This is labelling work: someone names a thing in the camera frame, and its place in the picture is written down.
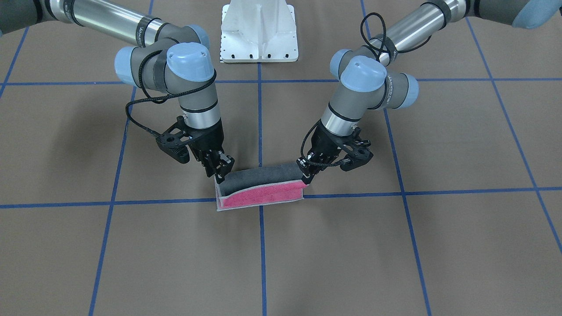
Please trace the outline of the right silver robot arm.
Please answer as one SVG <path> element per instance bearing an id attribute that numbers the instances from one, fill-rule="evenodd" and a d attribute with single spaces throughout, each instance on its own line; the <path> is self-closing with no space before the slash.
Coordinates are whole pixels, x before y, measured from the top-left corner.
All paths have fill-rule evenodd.
<path id="1" fill-rule="evenodd" d="M 125 105 L 129 121 L 151 134 L 159 148 L 177 162 L 186 164 L 193 154 L 218 184 L 231 172 L 234 159 L 223 151 L 217 73 L 203 28 L 179 27 L 108 0 L 3 0 L 0 8 L 2 35 L 59 21 L 128 43 L 115 56 L 115 73 L 121 82 L 144 94 Z M 163 132 L 132 117 L 135 104 L 163 104 L 172 99 L 178 100 L 183 114 Z"/>

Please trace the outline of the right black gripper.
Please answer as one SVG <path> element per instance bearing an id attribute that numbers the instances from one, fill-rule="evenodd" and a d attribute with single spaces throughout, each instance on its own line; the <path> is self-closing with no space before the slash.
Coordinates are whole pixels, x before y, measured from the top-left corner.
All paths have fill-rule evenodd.
<path id="1" fill-rule="evenodd" d="M 205 129 L 195 129 L 184 124 L 187 135 L 193 140 L 188 144 L 191 152 L 199 162 L 203 162 L 208 178 L 215 176 L 217 184 L 225 181 L 234 166 L 235 160 L 223 152 L 223 124 L 216 124 Z"/>

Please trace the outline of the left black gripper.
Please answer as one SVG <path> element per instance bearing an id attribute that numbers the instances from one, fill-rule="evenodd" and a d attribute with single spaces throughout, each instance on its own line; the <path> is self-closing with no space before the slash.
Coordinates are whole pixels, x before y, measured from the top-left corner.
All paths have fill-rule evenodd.
<path id="1" fill-rule="evenodd" d="M 309 133 L 312 134 L 311 149 L 307 152 L 306 157 L 301 156 L 296 160 L 297 166 L 303 174 L 301 180 L 306 185 L 311 184 L 316 174 L 335 162 L 342 150 L 343 138 L 343 136 L 327 130 L 322 123 L 315 123 Z"/>

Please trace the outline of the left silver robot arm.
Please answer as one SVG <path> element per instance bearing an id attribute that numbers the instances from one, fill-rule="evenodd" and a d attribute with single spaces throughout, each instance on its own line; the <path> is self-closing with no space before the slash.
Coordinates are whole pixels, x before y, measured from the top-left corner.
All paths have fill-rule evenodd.
<path id="1" fill-rule="evenodd" d="M 360 138 L 357 125 L 365 112 L 407 108 L 419 95 L 413 76 L 387 69 L 400 54 L 422 47 L 434 33 L 465 17 L 534 29 L 560 10 L 559 0 L 427 0 L 390 27 L 381 18 L 382 32 L 372 38 L 361 29 L 364 44 L 339 50 L 331 59 L 330 72 L 339 86 L 309 131 L 311 149 L 297 160 L 303 182 L 311 183 L 328 167 L 350 171 L 373 158 L 371 143 Z"/>

